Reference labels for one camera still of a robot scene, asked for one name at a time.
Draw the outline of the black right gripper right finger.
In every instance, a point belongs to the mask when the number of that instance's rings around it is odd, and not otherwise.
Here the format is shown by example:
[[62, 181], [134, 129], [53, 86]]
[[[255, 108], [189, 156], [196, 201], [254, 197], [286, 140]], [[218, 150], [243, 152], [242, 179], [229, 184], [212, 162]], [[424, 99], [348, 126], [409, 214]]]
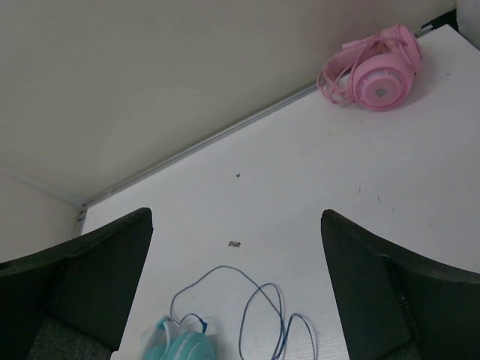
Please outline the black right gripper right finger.
[[351, 359], [478, 359], [479, 274], [407, 250], [331, 209], [322, 244]]

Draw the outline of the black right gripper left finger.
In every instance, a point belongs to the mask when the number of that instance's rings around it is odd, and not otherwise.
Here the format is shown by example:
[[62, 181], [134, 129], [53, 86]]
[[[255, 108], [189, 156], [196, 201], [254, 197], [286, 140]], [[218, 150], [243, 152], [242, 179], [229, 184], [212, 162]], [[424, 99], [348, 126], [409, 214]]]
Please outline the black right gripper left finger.
[[2, 359], [110, 359], [122, 342], [153, 233], [139, 208], [1, 264]]

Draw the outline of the teal headphones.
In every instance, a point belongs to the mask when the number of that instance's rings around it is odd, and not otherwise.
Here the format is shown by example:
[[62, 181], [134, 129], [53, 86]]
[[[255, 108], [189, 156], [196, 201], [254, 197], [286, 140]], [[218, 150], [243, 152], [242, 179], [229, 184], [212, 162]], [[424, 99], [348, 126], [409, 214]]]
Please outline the teal headphones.
[[[200, 331], [188, 330], [182, 325], [188, 317], [198, 320]], [[142, 350], [139, 359], [215, 360], [217, 354], [207, 338], [207, 329], [207, 322], [194, 313], [187, 314], [179, 322], [171, 316], [164, 316], [141, 335]]]

